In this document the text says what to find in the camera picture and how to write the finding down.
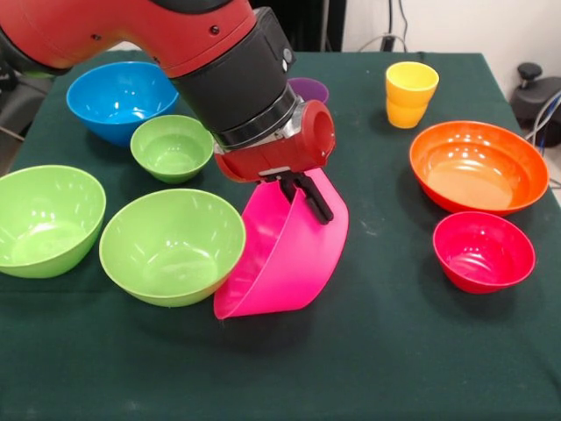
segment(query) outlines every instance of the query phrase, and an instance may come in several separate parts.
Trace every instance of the dark green table cover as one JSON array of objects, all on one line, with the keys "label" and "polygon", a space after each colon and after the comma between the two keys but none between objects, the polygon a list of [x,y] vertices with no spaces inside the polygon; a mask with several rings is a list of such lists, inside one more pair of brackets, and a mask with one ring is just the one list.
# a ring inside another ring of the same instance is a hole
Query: dark green table cover
[{"label": "dark green table cover", "polygon": [[[384,70],[409,59],[425,60],[441,82],[421,124],[402,131],[385,118]],[[56,82],[14,167],[89,171],[107,191],[105,222],[132,199],[168,188],[67,109],[76,76],[120,60],[146,57],[105,54]],[[326,173],[351,216],[322,294],[305,310],[220,323],[211,299],[165,309],[128,296],[102,271],[97,245],[56,279],[2,275],[0,419],[561,418],[561,212],[553,195],[509,218],[535,244],[532,276],[472,296],[438,266],[431,232],[445,213],[408,166],[414,136],[441,121],[517,130],[483,57],[299,54],[291,75],[330,87],[338,146]],[[228,181],[214,162],[185,186],[240,211],[253,189]]]}]

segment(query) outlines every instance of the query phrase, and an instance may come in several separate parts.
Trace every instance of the plastic bowl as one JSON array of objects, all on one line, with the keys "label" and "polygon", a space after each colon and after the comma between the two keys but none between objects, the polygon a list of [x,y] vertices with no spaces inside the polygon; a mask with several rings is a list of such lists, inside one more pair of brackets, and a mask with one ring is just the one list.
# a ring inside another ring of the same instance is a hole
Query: plastic bowl
[{"label": "plastic bowl", "polygon": [[68,89],[67,105],[100,138],[127,147],[142,123],[172,113],[178,98],[160,67],[122,61],[78,77]]},{"label": "plastic bowl", "polygon": [[415,177],[450,212],[507,215],[539,200],[548,169],[520,136],[486,123],[450,121],[420,133],[409,151]]},{"label": "plastic bowl", "polygon": [[512,287],[536,265],[528,237],[485,212],[459,212],[443,219],[434,231],[433,247],[448,278],[472,294]]},{"label": "plastic bowl", "polygon": [[307,174],[334,219],[319,224],[299,189],[289,203],[278,183],[260,184],[242,215],[247,229],[244,254],[215,294],[218,319],[302,309],[330,279],[343,252],[349,213],[321,169]]},{"label": "plastic bowl", "polygon": [[222,198],[168,189],[127,204],[100,240],[103,269],[146,303],[179,307],[210,296],[244,250],[245,227]]},{"label": "plastic bowl", "polygon": [[322,103],[327,103],[330,99],[330,90],[316,79],[311,79],[309,77],[293,77],[288,79],[288,84],[304,101],[316,99]]},{"label": "plastic bowl", "polygon": [[0,271],[50,278],[76,266],[93,246],[105,192],[77,168],[45,165],[0,178]]},{"label": "plastic bowl", "polygon": [[161,116],[142,124],[132,135],[137,163],[158,180],[186,182],[213,154],[214,138],[202,124],[185,116]]}]

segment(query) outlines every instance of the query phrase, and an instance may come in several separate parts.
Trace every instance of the purple cup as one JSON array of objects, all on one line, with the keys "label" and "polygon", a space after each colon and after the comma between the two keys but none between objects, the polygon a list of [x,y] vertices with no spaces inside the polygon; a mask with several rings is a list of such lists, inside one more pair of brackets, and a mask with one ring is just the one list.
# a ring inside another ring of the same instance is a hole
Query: purple cup
[{"label": "purple cup", "polygon": [[288,79],[288,84],[296,95],[301,96],[304,101],[316,99],[322,103],[327,103],[330,97],[330,90],[327,89],[327,86],[316,79],[293,77]]}]

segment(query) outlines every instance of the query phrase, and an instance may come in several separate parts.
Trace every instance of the blue bowl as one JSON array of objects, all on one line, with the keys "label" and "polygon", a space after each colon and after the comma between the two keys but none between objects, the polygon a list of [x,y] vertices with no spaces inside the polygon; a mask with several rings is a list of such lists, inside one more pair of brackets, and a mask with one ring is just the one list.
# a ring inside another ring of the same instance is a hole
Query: blue bowl
[{"label": "blue bowl", "polygon": [[172,114],[179,94],[155,64],[123,61],[94,68],[72,83],[68,108],[93,133],[128,147],[150,118]]}]

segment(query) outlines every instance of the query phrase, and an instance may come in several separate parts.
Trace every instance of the yellow cup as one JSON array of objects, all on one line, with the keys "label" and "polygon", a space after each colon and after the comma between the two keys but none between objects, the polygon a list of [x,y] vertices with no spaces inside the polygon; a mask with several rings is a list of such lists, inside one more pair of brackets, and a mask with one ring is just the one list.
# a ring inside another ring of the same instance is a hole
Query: yellow cup
[{"label": "yellow cup", "polygon": [[419,124],[437,90],[438,73],[416,61],[401,61],[386,70],[387,119],[395,127]]}]

